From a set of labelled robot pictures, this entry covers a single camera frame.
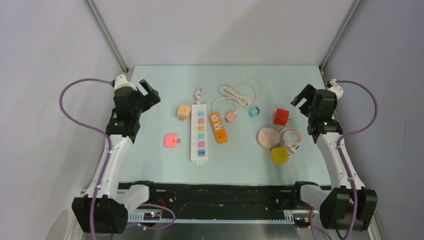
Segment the red cube socket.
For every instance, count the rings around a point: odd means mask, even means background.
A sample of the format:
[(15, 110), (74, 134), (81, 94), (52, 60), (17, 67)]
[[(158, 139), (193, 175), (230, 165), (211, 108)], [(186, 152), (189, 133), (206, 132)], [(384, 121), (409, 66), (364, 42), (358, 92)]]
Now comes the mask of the red cube socket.
[(273, 124), (285, 127), (288, 123), (290, 112), (288, 110), (277, 108), (273, 118)]

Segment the white multicolour power strip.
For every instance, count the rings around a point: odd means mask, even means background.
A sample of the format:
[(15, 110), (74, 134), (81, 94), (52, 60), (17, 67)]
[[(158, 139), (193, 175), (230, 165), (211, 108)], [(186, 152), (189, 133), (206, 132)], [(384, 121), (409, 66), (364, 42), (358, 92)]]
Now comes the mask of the white multicolour power strip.
[(190, 120), (190, 160), (201, 164), (208, 160), (207, 105), (193, 104)]

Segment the yellow cube socket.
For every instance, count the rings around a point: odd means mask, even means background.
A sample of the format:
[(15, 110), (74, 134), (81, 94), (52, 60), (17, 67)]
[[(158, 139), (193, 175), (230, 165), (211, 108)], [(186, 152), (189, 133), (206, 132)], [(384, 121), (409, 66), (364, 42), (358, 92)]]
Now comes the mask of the yellow cube socket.
[(285, 146), (279, 146), (271, 149), (270, 158), (274, 165), (281, 165), (289, 161), (290, 155)]

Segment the teal small charger plug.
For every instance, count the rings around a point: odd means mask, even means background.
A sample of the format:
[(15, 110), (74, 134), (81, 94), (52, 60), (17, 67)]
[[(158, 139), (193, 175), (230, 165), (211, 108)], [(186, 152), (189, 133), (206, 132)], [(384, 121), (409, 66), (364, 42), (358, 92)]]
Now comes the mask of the teal small charger plug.
[(249, 111), (248, 114), (251, 118), (254, 118), (254, 117), (258, 116), (259, 113), (260, 113), (260, 109), (258, 107), (254, 107)]

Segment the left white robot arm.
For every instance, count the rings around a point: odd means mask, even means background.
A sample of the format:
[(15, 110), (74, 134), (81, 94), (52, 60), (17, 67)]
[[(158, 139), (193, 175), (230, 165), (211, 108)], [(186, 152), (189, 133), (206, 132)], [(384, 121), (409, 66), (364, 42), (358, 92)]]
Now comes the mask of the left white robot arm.
[(114, 88), (112, 109), (105, 130), (105, 147), (93, 180), (83, 196), (75, 197), (71, 208), (84, 233), (121, 234), (129, 214), (139, 205), (152, 208), (158, 195), (146, 185), (132, 186), (118, 193), (120, 175), (126, 154), (135, 143), (140, 129), (140, 116), (161, 101), (157, 90), (142, 79), (139, 84), (146, 94), (125, 79), (111, 81)]

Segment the pink flat plug adapter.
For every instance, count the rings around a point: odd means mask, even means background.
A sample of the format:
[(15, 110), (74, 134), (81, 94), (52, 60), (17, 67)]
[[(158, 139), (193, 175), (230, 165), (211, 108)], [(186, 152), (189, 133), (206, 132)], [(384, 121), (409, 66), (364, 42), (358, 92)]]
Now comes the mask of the pink flat plug adapter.
[(164, 146), (165, 146), (166, 148), (174, 149), (174, 148), (176, 148), (176, 147), (178, 146), (178, 144), (179, 144), (180, 142), (181, 142), (181, 139), (178, 137), (178, 135), (177, 135), (177, 134), (170, 133), (170, 134), (167, 134), (167, 135), (165, 136), (165, 139), (164, 139)]

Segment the pink round power strip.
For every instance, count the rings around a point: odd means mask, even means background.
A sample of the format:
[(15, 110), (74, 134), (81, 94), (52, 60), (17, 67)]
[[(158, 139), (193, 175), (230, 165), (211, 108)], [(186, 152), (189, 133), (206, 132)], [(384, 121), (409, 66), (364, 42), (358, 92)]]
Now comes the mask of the pink round power strip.
[(263, 149), (270, 150), (281, 142), (279, 133), (270, 127), (261, 129), (257, 134), (257, 143)]

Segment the beige dragon cube adapter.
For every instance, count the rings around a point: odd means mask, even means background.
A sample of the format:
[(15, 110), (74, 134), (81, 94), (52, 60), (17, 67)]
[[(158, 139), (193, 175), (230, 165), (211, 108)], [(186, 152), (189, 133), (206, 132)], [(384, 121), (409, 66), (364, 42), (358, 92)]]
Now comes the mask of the beige dragon cube adapter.
[(180, 104), (177, 109), (177, 118), (179, 121), (188, 121), (191, 117), (191, 106), (188, 104)]

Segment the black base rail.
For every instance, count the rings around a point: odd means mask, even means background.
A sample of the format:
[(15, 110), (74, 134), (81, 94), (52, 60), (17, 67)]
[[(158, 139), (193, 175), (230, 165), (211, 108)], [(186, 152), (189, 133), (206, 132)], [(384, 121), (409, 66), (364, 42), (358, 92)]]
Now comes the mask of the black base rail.
[(148, 206), (128, 216), (130, 223), (149, 227), (186, 224), (289, 224), (310, 226), (309, 209), (298, 200), (293, 185), (176, 184), (152, 181), (121, 182), (130, 187), (149, 187)]

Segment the salmon pink charger plug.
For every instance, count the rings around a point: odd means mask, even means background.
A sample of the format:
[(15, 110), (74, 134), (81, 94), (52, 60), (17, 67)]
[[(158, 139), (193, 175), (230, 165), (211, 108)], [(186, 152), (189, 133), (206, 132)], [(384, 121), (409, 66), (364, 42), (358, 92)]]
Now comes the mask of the salmon pink charger plug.
[(229, 111), (225, 115), (225, 121), (228, 122), (228, 123), (232, 123), (236, 118), (237, 118), (237, 115), (234, 111)]

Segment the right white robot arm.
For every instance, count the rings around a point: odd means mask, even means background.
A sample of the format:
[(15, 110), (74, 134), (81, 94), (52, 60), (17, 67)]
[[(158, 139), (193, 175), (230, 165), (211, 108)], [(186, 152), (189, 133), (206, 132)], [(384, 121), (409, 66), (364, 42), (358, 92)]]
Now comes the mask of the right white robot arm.
[(326, 89), (307, 84), (291, 102), (296, 107), (305, 100), (299, 110), (308, 118), (307, 132), (324, 158), (331, 190), (323, 190), (315, 182), (297, 181), (290, 202), (297, 209), (310, 205), (318, 210), (325, 229), (350, 234), (368, 230), (378, 196), (361, 181), (348, 155), (345, 139), (349, 134), (335, 118), (342, 95), (343, 89), (336, 82)]

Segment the orange power strip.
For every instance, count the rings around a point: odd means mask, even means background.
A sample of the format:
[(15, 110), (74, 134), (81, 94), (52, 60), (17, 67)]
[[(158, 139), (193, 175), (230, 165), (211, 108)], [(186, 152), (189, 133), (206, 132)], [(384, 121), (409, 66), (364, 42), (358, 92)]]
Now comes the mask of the orange power strip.
[(223, 124), (223, 120), (218, 112), (213, 112), (209, 115), (210, 123), (218, 144), (228, 142), (228, 135)]

